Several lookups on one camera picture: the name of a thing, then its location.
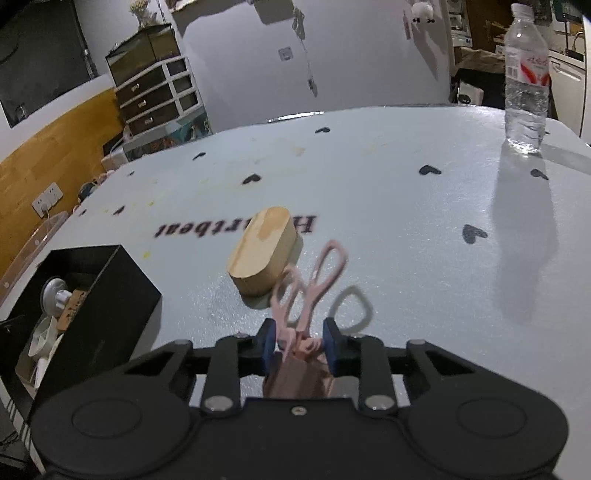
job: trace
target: wooden block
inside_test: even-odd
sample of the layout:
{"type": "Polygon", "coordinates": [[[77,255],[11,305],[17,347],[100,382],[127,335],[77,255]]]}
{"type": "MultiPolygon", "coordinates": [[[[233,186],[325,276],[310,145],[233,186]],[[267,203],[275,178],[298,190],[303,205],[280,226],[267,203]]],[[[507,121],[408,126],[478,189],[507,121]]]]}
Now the wooden block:
{"type": "Polygon", "coordinates": [[[74,290],[72,292],[72,296],[68,300],[66,308],[64,309],[59,320],[57,321],[58,332],[65,332],[67,328],[70,326],[70,322],[75,317],[76,312],[78,312],[80,305],[82,305],[82,301],[84,300],[85,295],[86,292],[84,290],[74,290]]]}
{"type": "Polygon", "coordinates": [[[228,259],[228,274],[248,297],[269,292],[287,265],[297,232],[289,210],[266,208],[257,213],[228,259]]]}

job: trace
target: white cabinet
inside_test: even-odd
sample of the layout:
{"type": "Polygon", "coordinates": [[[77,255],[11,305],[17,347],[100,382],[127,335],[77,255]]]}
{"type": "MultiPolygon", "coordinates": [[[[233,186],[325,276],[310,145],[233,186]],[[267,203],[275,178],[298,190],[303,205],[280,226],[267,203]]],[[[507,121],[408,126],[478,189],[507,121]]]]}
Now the white cabinet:
{"type": "Polygon", "coordinates": [[[584,62],[551,51],[550,76],[558,120],[580,135],[586,87],[584,62]]]}

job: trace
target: table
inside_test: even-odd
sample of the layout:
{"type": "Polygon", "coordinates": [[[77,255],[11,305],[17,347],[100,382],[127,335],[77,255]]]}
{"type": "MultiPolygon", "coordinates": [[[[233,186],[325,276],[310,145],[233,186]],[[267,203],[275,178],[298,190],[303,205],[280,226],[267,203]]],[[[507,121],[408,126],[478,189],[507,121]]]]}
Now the table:
{"type": "MultiPolygon", "coordinates": [[[[347,333],[389,346],[426,338],[541,391],[570,423],[558,474],[587,478],[591,148],[557,121],[547,131],[540,157],[504,144],[502,111],[472,106],[355,109],[222,132],[124,165],[40,259],[123,245],[163,294],[136,354],[180,338],[210,346],[269,315],[245,304],[225,264],[246,219],[285,206],[298,217],[300,269],[330,238],[349,251],[313,333],[332,313],[347,333]],[[441,175],[420,175],[426,164],[441,175]],[[243,184],[252,174],[261,179],[243,184]]],[[[257,379],[242,387],[259,394],[257,379]]]]}

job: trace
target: white wall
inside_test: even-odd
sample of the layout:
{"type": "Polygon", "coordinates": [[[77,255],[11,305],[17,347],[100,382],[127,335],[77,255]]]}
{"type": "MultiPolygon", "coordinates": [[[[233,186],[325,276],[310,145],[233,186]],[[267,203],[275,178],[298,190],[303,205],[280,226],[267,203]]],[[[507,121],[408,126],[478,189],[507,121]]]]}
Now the white wall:
{"type": "Polygon", "coordinates": [[[8,120],[0,110],[0,162],[64,113],[109,88],[113,88],[111,76],[97,77],[41,107],[13,128],[10,128],[8,120]]]}
{"type": "MultiPolygon", "coordinates": [[[[449,51],[440,12],[435,24],[423,23],[420,31],[413,27],[414,40],[406,40],[406,0],[297,0],[306,16],[315,98],[292,20],[265,25],[253,5],[239,1],[199,2],[174,14],[183,32],[181,50],[189,57],[215,131],[290,113],[447,101],[449,51]],[[283,47],[292,48],[292,60],[280,60],[283,47]]],[[[128,2],[75,4],[92,57],[99,71],[107,72],[106,53],[137,30],[128,2]]],[[[150,9],[157,11],[155,0],[150,9]]]]}
{"type": "MultiPolygon", "coordinates": [[[[550,50],[557,51],[559,53],[566,53],[566,40],[564,37],[564,24],[559,24],[557,28],[561,28],[562,32],[559,30],[555,30],[556,26],[554,25],[538,25],[538,30],[545,38],[546,42],[548,42],[548,47],[550,50]]],[[[573,49],[574,44],[574,35],[569,33],[569,49],[573,49]]],[[[576,40],[576,50],[579,53],[584,53],[585,51],[585,39],[582,37],[577,38],[576,40]]]]}
{"type": "MultiPolygon", "coordinates": [[[[165,0],[160,0],[167,21],[171,21],[165,0]]],[[[129,11],[128,0],[74,0],[80,26],[84,33],[90,55],[99,75],[109,73],[105,56],[116,43],[127,40],[138,31],[138,21],[129,11]]],[[[151,0],[150,11],[160,12],[155,0],[151,0]]]]}

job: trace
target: plastic bottle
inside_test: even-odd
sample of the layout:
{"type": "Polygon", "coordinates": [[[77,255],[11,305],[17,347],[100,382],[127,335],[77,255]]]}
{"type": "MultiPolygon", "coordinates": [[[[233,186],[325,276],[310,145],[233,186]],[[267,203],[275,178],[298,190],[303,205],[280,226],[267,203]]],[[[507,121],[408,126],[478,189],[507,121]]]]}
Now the plastic bottle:
{"type": "Polygon", "coordinates": [[[528,5],[512,4],[514,21],[505,34],[505,135],[522,153],[536,153],[548,113],[548,44],[528,5]]]}

